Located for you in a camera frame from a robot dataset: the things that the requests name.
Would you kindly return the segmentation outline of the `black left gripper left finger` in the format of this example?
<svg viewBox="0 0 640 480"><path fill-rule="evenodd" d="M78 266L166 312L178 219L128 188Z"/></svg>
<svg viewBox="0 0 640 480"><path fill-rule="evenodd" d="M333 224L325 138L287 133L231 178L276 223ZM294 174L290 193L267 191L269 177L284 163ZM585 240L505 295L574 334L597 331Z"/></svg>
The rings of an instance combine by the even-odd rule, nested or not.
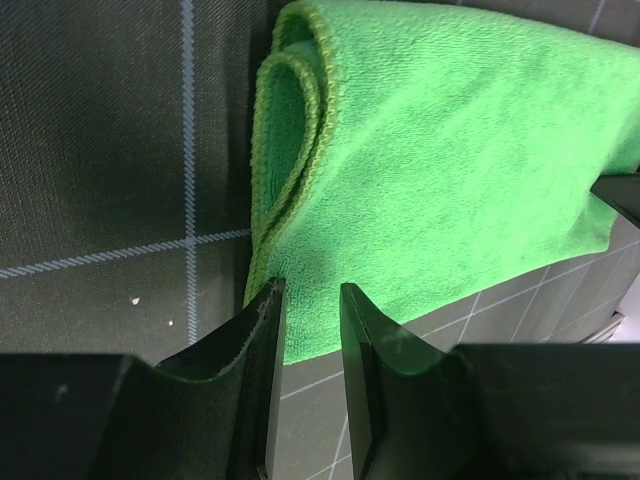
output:
<svg viewBox="0 0 640 480"><path fill-rule="evenodd" d="M5 479L269 479L285 282L150 365L129 354L5 354Z"/></svg>

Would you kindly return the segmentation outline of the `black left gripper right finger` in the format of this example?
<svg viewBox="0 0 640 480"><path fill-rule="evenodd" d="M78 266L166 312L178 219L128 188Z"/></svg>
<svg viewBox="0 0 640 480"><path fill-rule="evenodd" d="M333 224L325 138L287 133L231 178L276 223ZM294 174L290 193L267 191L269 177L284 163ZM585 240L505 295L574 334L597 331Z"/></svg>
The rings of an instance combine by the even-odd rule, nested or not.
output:
<svg viewBox="0 0 640 480"><path fill-rule="evenodd" d="M461 344L442 351L340 289L358 479L635 479L635 344Z"/></svg>

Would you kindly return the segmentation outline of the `green microfiber towel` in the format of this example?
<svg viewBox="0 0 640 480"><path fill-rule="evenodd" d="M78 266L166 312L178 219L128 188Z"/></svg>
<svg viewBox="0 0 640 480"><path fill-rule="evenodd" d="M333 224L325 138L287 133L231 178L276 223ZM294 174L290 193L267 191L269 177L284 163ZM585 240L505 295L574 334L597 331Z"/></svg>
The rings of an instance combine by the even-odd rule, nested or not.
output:
<svg viewBox="0 0 640 480"><path fill-rule="evenodd" d="M294 1L256 79L246 287L287 286L286 364L340 346L339 288L407 322L609 245L639 163L636 47L446 4Z"/></svg>

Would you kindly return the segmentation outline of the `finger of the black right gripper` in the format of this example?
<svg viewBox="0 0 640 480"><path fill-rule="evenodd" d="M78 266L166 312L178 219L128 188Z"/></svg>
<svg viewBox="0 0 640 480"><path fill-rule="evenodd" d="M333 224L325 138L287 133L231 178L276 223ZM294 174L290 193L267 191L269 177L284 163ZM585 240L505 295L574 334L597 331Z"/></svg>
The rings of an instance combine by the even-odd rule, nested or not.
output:
<svg viewBox="0 0 640 480"><path fill-rule="evenodd" d="M591 186L591 193L633 225L640 225L639 173L601 175Z"/></svg>

